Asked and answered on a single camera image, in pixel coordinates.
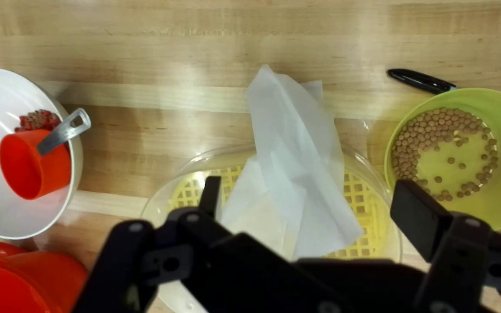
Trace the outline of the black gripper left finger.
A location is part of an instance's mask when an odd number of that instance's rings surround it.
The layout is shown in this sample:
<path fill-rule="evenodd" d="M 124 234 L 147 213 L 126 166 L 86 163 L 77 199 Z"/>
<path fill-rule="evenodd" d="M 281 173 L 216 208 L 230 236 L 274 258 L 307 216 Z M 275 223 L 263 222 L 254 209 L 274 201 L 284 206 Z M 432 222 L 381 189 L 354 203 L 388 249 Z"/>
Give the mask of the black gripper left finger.
<path fill-rule="evenodd" d="M 199 206 L 173 211 L 162 227 L 115 225 L 74 313 L 145 313 L 169 283 L 181 283 L 206 310 L 218 309 L 211 248 L 228 237 L 216 222 L 220 194 L 221 178 L 209 176 Z"/>

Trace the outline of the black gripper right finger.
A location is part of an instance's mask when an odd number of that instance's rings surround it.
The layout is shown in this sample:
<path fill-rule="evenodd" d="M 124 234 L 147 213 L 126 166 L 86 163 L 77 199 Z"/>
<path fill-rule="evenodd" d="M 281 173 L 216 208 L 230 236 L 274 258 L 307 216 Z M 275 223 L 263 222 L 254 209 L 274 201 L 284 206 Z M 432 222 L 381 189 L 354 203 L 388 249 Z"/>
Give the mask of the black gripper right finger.
<path fill-rule="evenodd" d="M 418 313 L 491 313 L 481 298 L 486 288 L 501 296 L 501 234 L 408 180 L 395 183 L 390 216 L 430 265 L 415 296 Z"/>

